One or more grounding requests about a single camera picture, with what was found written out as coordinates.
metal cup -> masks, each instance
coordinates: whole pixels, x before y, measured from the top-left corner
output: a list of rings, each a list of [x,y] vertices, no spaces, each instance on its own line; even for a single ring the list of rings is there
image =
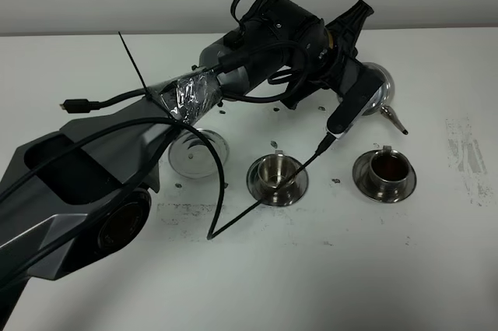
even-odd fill
[[[405,156],[385,146],[370,158],[368,176],[379,189],[391,191],[405,187],[409,169]]]
[[[265,156],[258,165],[258,178],[261,191],[274,192],[282,181],[287,181],[297,170],[296,161],[285,156],[282,151]],[[295,179],[289,180],[280,191],[291,186]]]
[[[371,150],[356,160],[352,178],[358,189],[378,202],[399,202],[415,190],[417,177],[408,158],[385,146]]]

white table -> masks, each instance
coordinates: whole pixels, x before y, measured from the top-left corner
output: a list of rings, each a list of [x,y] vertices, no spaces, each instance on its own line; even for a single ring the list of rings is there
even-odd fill
[[[218,37],[126,39],[157,83],[188,71]],[[216,176],[183,179],[165,156],[142,233],[62,280],[31,280],[5,329],[497,329],[498,29],[371,30],[358,48],[393,75],[392,106],[409,136],[380,115],[362,118],[309,167],[295,206],[261,207],[214,241],[205,236]],[[0,78],[2,170],[17,146],[72,118],[58,107],[65,98],[139,87],[117,35],[0,38]],[[220,223],[252,203],[246,171],[273,151],[270,141],[305,161],[336,105],[330,91],[296,111],[228,103],[198,123],[230,144]],[[418,176],[398,205],[371,202],[352,181],[354,160],[383,145]]]

round metal plate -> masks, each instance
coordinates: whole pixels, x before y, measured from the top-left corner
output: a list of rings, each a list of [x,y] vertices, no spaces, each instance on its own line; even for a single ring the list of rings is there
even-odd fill
[[[363,65],[370,70],[374,70],[377,76],[384,81],[382,87],[372,96],[369,107],[362,114],[363,116],[367,116],[379,111],[381,107],[390,104],[395,95],[395,83],[391,74],[384,67],[373,62],[364,62]],[[339,102],[342,101],[339,95],[337,95],[337,99]]]
[[[358,187],[366,197],[378,202],[394,203],[409,197],[417,186],[417,176],[415,169],[413,169],[411,164],[409,173],[406,177],[407,182],[404,187],[398,188],[394,192],[382,192],[372,184],[368,177],[368,169],[370,166],[370,158],[372,158],[376,152],[377,150],[366,152],[355,161],[355,164],[352,167],[352,179],[355,182],[356,187]]]
[[[254,197],[256,200],[264,197],[261,203],[270,206],[289,206],[299,201],[304,196],[308,188],[308,173],[306,169],[302,170],[296,176],[294,183],[292,183],[289,187],[284,187],[280,191],[271,194],[263,195],[261,193],[261,187],[259,184],[260,181],[258,177],[258,166],[261,160],[263,160],[263,158],[265,157],[266,156],[258,158],[251,165],[251,167],[249,167],[249,171],[247,172],[247,189],[249,189],[249,193],[252,195],[252,197]],[[301,166],[301,163],[295,158],[290,156],[287,157],[293,160],[296,163],[297,167]]]
[[[222,164],[228,158],[229,148],[225,139],[214,131],[199,129],[211,142]],[[216,173],[216,164],[211,153],[197,136],[184,132],[171,143],[168,152],[170,165],[179,175],[199,179]]]

